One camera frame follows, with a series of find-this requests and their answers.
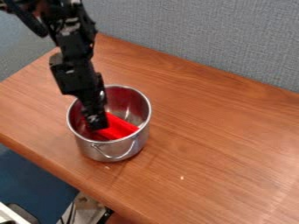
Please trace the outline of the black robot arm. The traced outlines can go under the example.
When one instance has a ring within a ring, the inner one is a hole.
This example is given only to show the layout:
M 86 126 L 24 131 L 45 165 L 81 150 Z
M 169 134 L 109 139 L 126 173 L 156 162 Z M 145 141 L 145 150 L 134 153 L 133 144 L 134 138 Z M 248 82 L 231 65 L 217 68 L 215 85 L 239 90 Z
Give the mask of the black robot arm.
M 92 65 L 97 29 L 82 0 L 0 0 L 0 11 L 16 15 L 28 29 L 38 37 L 49 37 L 60 48 L 49 58 L 60 92 L 78 99 L 88 127 L 106 128 L 104 81 Z

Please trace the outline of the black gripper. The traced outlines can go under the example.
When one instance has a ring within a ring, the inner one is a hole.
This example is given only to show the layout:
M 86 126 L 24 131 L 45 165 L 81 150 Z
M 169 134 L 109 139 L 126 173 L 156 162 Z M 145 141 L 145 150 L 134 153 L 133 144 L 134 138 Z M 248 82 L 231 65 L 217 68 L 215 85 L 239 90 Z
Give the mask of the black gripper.
M 49 58 L 49 67 L 60 92 L 74 96 L 81 104 L 80 113 L 89 129 L 105 129 L 106 92 L 101 74 L 94 71 L 90 60 L 66 61 L 60 53 L 54 53 Z

